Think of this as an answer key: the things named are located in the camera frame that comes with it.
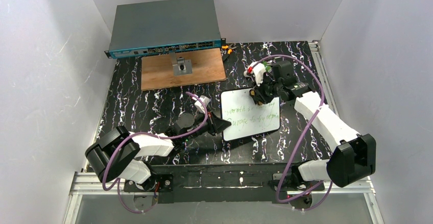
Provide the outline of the white dry-erase board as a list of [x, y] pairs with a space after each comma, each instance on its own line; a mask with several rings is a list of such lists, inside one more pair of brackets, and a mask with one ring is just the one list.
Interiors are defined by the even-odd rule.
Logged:
[[222, 133], [223, 140], [231, 141], [280, 128], [280, 98], [257, 105], [249, 91], [249, 88], [244, 88], [221, 93], [221, 118], [231, 122]]

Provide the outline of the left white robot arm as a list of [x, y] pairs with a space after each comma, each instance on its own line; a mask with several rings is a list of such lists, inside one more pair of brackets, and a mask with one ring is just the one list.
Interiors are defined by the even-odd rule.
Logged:
[[125, 144], [121, 142], [131, 132], [118, 126], [92, 144], [85, 151], [85, 157], [100, 182], [124, 179], [144, 191], [158, 191], [163, 178], [141, 161], [141, 157], [176, 155], [185, 148], [187, 140], [205, 133], [216, 136], [231, 125], [230, 121], [217, 117], [213, 112], [197, 116], [184, 113], [164, 133], [156, 137], [137, 135]]

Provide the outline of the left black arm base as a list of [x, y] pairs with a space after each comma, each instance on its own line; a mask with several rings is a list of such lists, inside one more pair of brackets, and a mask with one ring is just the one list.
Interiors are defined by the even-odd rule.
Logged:
[[172, 174], [155, 174], [142, 184], [127, 180], [124, 184], [124, 192], [171, 192], [173, 182]]

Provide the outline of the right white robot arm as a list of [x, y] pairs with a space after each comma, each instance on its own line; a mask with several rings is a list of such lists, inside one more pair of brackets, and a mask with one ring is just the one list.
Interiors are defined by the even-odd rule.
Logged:
[[252, 76], [255, 85], [249, 95], [257, 105], [278, 97], [292, 102], [294, 109], [324, 138], [332, 150], [328, 160], [308, 160], [292, 164], [283, 185], [294, 187], [312, 181], [332, 181], [345, 187], [376, 171], [376, 141], [370, 134], [360, 134], [343, 122], [319, 94], [308, 84], [297, 81], [287, 61], [279, 61], [267, 71], [262, 62], [251, 63], [245, 76]]

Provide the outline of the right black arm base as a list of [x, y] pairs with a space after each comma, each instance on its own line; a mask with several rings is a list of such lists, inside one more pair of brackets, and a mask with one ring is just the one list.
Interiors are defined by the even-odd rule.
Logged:
[[268, 181], [268, 185], [278, 194], [276, 199], [291, 199], [290, 201], [284, 202], [284, 204], [289, 204], [292, 210], [305, 212], [315, 209], [328, 195], [328, 193], [326, 193], [318, 203], [313, 204], [311, 193], [320, 188], [323, 189], [323, 181], [305, 180], [301, 176], [301, 165], [309, 162], [310, 160], [294, 163], [289, 167], [284, 177], [282, 174], [277, 173], [274, 174], [272, 180]]

